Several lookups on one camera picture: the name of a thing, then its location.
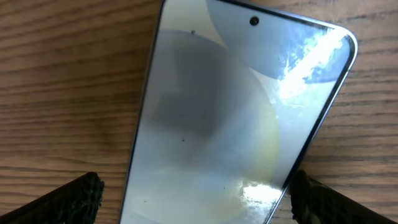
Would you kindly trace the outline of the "Samsung Galaxy smartphone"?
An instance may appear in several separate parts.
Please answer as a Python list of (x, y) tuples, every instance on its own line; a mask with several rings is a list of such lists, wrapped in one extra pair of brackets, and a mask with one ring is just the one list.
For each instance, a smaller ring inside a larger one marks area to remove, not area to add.
[(121, 223), (269, 223), (358, 52), (246, 1), (160, 5)]

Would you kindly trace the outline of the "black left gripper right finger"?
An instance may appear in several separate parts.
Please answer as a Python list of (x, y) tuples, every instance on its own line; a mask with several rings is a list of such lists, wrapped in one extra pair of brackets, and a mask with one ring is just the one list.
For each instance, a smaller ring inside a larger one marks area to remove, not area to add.
[(303, 170), (289, 184), (292, 218), (298, 224), (397, 224), (311, 178)]

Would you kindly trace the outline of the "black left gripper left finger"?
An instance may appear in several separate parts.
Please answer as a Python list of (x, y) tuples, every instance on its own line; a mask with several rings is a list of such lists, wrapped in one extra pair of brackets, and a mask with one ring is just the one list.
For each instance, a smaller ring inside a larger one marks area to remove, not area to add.
[(1, 224), (94, 224), (101, 207), (104, 181), (85, 175), (1, 215)]

